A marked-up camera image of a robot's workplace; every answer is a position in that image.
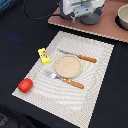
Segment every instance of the round wooden plate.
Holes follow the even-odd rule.
[[[56,61],[55,70],[61,77],[72,78],[81,73],[82,63],[76,56],[65,55]]]

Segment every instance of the dark background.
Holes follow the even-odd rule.
[[[31,17],[52,14],[58,2],[27,0],[26,12]],[[51,128],[76,127],[12,96],[18,83],[38,60],[38,49],[46,48],[59,31],[114,45],[89,128],[128,128],[128,44],[50,25],[48,18],[31,20],[23,13],[23,0],[14,0],[0,13],[0,104]]]

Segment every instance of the white device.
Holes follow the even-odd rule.
[[[104,5],[105,0],[63,0],[63,13],[71,16],[75,22],[76,17],[90,15],[93,10]]]

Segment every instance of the beige placemat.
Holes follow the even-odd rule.
[[[80,60],[83,65],[82,73],[72,80],[83,84],[84,89],[45,76],[44,70],[55,72],[56,60],[64,55],[57,50],[58,48],[97,59],[96,63]],[[46,50],[51,63],[43,65],[38,59],[26,75],[33,80],[34,86],[31,91],[24,94],[16,88],[12,95],[80,128],[87,128],[113,45],[60,31]]]

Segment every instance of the wooden fork handle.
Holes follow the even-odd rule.
[[[80,58],[80,59],[83,59],[83,60],[87,60],[87,61],[93,62],[93,63],[95,63],[97,61],[96,59],[93,59],[93,58],[90,58],[90,57],[86,57],[86,56],[82,56],[82,55],[77,55],[77,57]]]
[[[77,82],[75,82],[75,81],[69,80],[69,79],[67,79],[67,78],[63,78],[63,81],[66,82],[66,83],[68,83],[68,84],[71,84],[71,85],[73,85],[73,86],[76,86],[76,87],[78,87],[78,88],[81,88],[81,89],[84,88],[84,85],[82,85],[82,84],[80,84],[80,83],[77,83]]]

